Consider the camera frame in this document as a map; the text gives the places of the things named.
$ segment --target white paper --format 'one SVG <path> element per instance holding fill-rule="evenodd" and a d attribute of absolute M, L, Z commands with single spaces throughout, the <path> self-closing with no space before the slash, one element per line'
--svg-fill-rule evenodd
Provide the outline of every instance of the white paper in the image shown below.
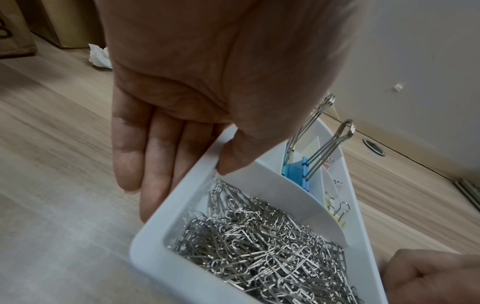
<path fill-rule="evenodd" d="M 110 55 L 108 48 L 102 49 L 97 45 L 88 45 L 90 47 L 90 59 L 89 61 L 96 67 L 99 68 L 112 68 L 112 63 L 110 62 Z"/>

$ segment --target wood grain surface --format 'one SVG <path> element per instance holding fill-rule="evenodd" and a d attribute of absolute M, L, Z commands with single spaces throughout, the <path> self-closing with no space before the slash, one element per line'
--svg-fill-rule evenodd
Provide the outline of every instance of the wood grain surface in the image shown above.
<path fill-rule="evenodd" d="M 0 303 L 171 302 L 129 263 L 142 224 L 112 172 L 112 73 L 35 42 L 0 61 Z M 452 183 L 364 137 L 342 148 L 378 264 L 399 248 L 479 254 L 480 212 Z"/>

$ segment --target blue binder clip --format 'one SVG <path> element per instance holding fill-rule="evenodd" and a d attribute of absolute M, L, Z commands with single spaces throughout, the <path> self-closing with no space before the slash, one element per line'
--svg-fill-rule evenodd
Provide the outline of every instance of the blue binder clip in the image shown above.
<path fill-rule="evenodd" d="M 281 174 L 305 189 L 310 191 L 309 182 L 305 180 L 306 175 L 309 173 L 309 167 L 307 166 L 308 159 L 303 157 L 301 161 L 292 164 L 286 164 L 281 170 Z"/>

